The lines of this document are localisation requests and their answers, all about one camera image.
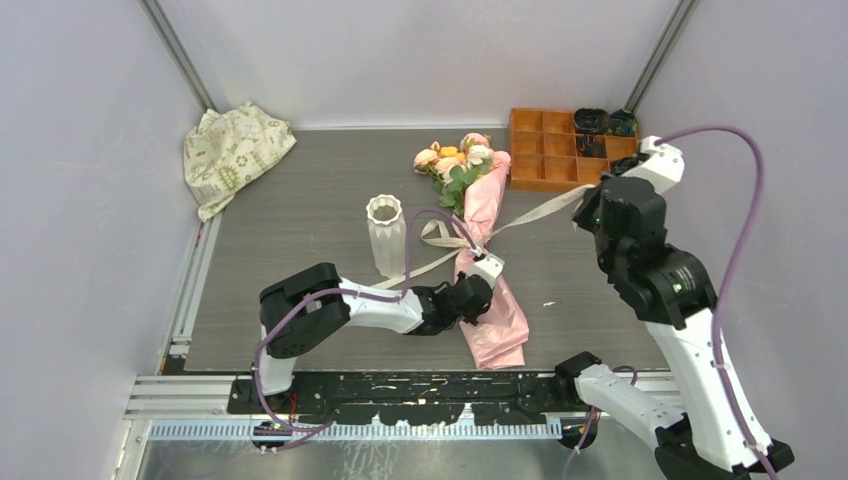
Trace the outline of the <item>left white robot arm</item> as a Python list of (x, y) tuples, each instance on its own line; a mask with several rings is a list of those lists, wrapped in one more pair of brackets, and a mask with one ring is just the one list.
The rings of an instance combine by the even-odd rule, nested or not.
[(323, 262), (265, 288), (259, 295), (253, 400), (269, 413), (285, 409), (297, 358), (344, 327), (434, 336), (459, 320), (475, 325), (491, 306), (503, 267), (501, 259), (484, 254), (452, 283), (394, 291), (352, 282)]

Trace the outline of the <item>pink flower bouquet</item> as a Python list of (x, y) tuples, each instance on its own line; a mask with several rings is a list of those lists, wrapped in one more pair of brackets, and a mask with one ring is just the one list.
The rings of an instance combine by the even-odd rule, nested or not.
[(507, 285), (504, 261), (486, 249), (494, 232), (511, 166), (511, 157), (495, 150), (487, 136), (465, 135), (457, 146), (437, 142), (420, 151), (414, 169), (432, 180), (439, 204), (461, 225), (455, 248), (455, 272), (476, 275), (492, 286), (487, 312), (461, 322), (461, 329), (479, 369), (517, 368), (525, 364), (529, 325)]

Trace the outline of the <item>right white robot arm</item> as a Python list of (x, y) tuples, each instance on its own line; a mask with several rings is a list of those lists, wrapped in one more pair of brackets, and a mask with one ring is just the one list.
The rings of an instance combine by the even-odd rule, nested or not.
[(791, 447), (732, 404), (721, 381), (729, 356), (712, 337), (716, 294), (704, 265), (666, 241), (666, 201), (647, 180), (606, 176), (574, 214), (593, 234), (599, 268), (644, 322), (663, 353), (682, 407), (664, 404), (581, 352), (555, 368), (555, 396), (567, 410), (606, 412), (654, 454), (668, 479), (748, 479), (791, 465)]

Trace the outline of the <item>cream printed ribbon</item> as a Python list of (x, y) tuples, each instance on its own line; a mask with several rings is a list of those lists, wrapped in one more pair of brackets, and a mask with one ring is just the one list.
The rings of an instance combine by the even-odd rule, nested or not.
[[(485, 236), (484, 239), (490, 240), (507, 229), (536, 222), (542, 218), (557, 213), (566, 207), (576, 207), (582, 202), (583, 194), (592, 187), (594, 187), (594, 184), (580, 185), (569, 192), (562, 193), (546, 202), (543, 202), (526, 213), (516, 217), (513, 221), (493, 230), (490, 234)], [(450, 230), (447, 228), (447, 224), (443, 220), (429, 220), (421, 230), (421, 239), (431, 246), (448, 249), (449, 252), (418, 268), (413, 269), (412, 267), (408, 267), (407, 270), (410, 279), (421, 276), (445, 264), (463, 250), (471, 249), (471, 244), (466, 236), (462, 233), (458, 236), (452, 236), (450, 234)]]

